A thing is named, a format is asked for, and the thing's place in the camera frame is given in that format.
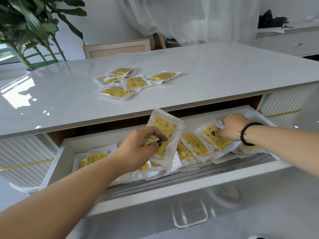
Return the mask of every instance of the drawer handle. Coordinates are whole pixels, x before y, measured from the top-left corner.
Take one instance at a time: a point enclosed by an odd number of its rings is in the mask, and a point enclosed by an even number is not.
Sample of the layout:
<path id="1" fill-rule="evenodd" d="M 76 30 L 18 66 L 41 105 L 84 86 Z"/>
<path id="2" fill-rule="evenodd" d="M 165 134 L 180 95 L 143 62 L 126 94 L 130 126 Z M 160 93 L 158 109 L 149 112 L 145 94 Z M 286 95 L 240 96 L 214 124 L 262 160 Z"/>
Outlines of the drawer handle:
<path id="1" fill-rule="evenodd" d="M 205 218 L 202 219 L 202 220 L 199 220 L 199 221 L 195 221 L 195 222 L 192 222 L 192 223 L 188 223 L 188 224 L 186 224 L 186 225 L 178 225 L 178 224 L 177 224 L 177 221 L 176 221 L 176 218 L 175 218 L 175 214 L 174 214 L 174 209 L 173 209 L 173 207 L 172 207 L 173 221 L 174 221 L 175 226 L 176 226 L 178 229 L 184 229 L 184 228 L 186 228 L 186 227 L 190 227 L 190 226 L 197 225 L 197 224 L 200 224 L 200 223 L 203 223 L 203 222 L 207 221 L 207 219 L 208 219 L 208 213 L 207 213 L 206 207 L 205 207 L 205 205 L 204 205 L 204 203 L 202 202 L 201 199 L 199 199 L 199 201 L 200 201 L 201 204 L 202 204 L 203 211 L 204 211 L 204 214 L 205 214 Z"/>

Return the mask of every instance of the forearm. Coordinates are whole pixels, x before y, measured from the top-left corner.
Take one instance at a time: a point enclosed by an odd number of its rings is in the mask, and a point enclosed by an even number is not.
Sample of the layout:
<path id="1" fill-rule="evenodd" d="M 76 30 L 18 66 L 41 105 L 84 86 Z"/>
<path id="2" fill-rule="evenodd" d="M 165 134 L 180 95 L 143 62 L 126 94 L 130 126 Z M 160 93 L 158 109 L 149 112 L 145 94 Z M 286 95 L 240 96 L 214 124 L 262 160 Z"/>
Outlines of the forearm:
<path id="1" fill-rule="evenodd" d="M 319 177 L 319 134 L 254 125 L 245 140 L 274 153 L 286 162 Z"/>
<path id="2" fill-rule="evenodd" d="M 121 167 L 111 155 L 6 209 L 0 213 L 1 237 L 65 238 L 107 186 L 124 173 Z"/>

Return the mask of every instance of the glossy tabletop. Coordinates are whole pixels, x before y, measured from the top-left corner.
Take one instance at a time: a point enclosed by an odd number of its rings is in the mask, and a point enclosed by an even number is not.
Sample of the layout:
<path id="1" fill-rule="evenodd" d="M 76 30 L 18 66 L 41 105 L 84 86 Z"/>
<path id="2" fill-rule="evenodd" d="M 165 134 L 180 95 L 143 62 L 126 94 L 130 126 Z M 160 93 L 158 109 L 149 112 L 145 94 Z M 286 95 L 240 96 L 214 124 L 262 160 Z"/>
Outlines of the glossy tabletop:
<path id="1" fill-rule="evenodd" d="M 162 70 L 182 74 L 125 102 L 103 99 L 92 77 L 119 67 L 137 68 L 145 76 Z M 1 88 L 0 138 L 149 114 L 155 107 L 263 94 L 318 82 L 318 74 L 318 62 L 234 43 L 63 62 Z"/>

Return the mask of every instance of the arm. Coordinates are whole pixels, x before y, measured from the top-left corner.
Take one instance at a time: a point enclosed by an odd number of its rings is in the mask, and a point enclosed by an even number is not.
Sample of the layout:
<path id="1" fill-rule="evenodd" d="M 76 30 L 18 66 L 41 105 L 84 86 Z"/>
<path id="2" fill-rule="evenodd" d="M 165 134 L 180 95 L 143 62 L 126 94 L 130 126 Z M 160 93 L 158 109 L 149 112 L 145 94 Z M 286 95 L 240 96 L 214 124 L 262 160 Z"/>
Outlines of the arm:
<path id="1" fill-rule="evenodd" d="M 142 167 L 158 150 L 156 142 L 144 146 L 149 135 L 167 141 L 166 136 L 153 126 L 135 130 L 110 156 L 85 166 L 1 212 L 1 238 L 67 237 L 114 180 Z"/>
<path id="2" fill-rule="evenodd" d="M 240 131 L 250 122 L 241 114 L 228 115 L 224 119 L 225 128 L 215 134 L 233 141 L 240 141 Z M 244 139 L 319 178 L 319 134 L 253 125 L 246 130 Z"/>

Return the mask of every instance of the pile of packets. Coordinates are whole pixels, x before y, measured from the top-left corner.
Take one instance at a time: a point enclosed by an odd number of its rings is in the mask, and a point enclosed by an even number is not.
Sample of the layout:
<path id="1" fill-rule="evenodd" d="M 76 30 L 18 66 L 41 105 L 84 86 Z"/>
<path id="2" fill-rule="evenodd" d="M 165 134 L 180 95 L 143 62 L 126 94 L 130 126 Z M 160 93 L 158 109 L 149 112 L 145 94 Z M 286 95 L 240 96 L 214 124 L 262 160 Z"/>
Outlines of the pile of packets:
<path id="1" fill-rule="evenodd" d="M 110 70 L 102 76 L 93 78 L 94 82 L 100 86 L 98 94 L 126 101 L 128 98 L 144 88 L 155 84 L 161 84 L 181 74 L 163 70 L 162 72 L 145 77 L 143 74 L 132 76 L 133 68 L 117 68 Z"/>
<path id="2" fill-rule="evenodd" d="M 231 141 L 215 136 L 216 130 L 223 129 L 220 120 L 212 119 L 199 128 L 185 132 L 184 122 L 161 109 L 154 109 L 147 126 L 159 128 L 168 141 L 164 141 L 159 150 L 139 170 L 122 175 L 110 186 L 131 183 L 139 180 L 157 179 L 169 174 L 199 169 L 209 164 L 219 164 L 236 158 L 246 158 L 257 153 L 268 153 L 258 146 L 245 146 L 241 141 Z M 158 141 L 149 136 L 145 145 Z M 77 154 L 73 171 L 107 157 L 114 152 L 118 144 L 96 148 L 87 153 Z"/>

